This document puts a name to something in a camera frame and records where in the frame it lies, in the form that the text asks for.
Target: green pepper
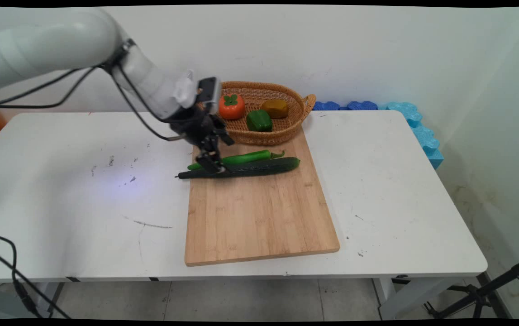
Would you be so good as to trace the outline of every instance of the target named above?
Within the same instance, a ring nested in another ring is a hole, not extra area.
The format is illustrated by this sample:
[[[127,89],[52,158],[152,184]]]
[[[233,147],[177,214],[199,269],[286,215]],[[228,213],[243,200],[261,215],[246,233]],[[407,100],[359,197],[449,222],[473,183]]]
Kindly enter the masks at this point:
[[[269,132],[273,128],[269,114],[263,110],[251,111],[247,114],[247,128],[251,131]]]
[[[254,152],[243,154],[243,155],[224,157],[223,163],[224,164],[241,164],[241,163],[247,163],[247,162],[253,162],[253,161],[265,161],[266,159],[282,157],[284,154],[286,154],[286,151],[282,151],[281,154],[271,153],[268,150],[254,151]],[[201,168],[201,165],[199,163],[193,163],[187,167],[187,169],[189,169],[189,170],[196,170],[196,169],[200,169],[200,168]]]

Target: pepper stem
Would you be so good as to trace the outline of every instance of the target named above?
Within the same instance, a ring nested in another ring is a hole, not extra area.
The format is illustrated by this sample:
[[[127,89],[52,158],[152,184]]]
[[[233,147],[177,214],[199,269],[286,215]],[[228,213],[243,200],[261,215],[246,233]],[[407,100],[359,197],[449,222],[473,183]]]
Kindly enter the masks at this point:
[[[286,151],[282,151],[281,154],[272,153],[271,158],[274,159],[274,158],[282,157],[285,154],[286,154]]]

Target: white table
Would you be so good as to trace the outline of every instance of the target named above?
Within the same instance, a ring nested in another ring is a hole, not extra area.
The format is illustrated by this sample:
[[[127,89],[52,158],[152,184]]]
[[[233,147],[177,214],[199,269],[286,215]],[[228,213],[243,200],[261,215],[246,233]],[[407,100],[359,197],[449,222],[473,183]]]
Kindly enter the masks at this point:
[[[303,128],[336,253],[187,267],[189,181],[174,176],[189,165],[191,145],[152,136],[133,113],[12,119],[0,132],[0,235],[15,242],[18,269],[36,282],[375,278],[384,319],[485,271],[401,113],[314,111]],[[2,242],[0,254],[11,260]],[[390,278],[402,275],[414,279],[395,294]],[[9,280],[0,263],[0,282]]]

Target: persimmon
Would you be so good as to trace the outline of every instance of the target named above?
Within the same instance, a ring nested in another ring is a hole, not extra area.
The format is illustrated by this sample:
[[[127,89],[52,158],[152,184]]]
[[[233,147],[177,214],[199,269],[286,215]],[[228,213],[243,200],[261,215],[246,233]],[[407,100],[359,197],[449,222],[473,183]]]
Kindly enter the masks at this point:
[[[245,103],[243,98],[237,94],[224,95],[219,101],[219,115],[225,120],[243,118],[245,114]]]

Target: table leg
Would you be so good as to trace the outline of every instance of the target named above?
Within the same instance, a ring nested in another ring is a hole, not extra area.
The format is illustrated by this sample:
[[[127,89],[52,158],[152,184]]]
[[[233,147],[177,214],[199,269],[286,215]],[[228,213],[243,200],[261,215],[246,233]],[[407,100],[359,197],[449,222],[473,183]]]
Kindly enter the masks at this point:
[[[50,300],[58,300],[55,295],[60,294],[58,288],[60,285],[63,285],[63,283],[59,282],[45,282],[45,283],[37,283],[36,287],[44,293],[48,299]],[[52,307],[50,306],[50,303],[46,302],[46,300],[42,299],[42,297],[38,296],[38,301],[36,302],[36,307],[38,307],[38,311],[41,312],[49,312],[52,313]]]
[[[44,318],[50,317],[50,313],[39,311]],[[0,318],[35,318],[22,301],[16,295],[11,295],[0,291]]]
[[[394,288],[391,278],[373,278],[373,281],[380,305],[384,305],[384,302],[396,294],[396,289]]]
[[[458,282],[458,278],[453,277],[413,278],[400,291],[388,297],[384,303],[381,303],[380,315],[383,320],[394,319],[402,313],[421,306],[424,302],[437,296],[456,282]],[[377,291],[379,296],[381,292],[384,292],[379,289]]]

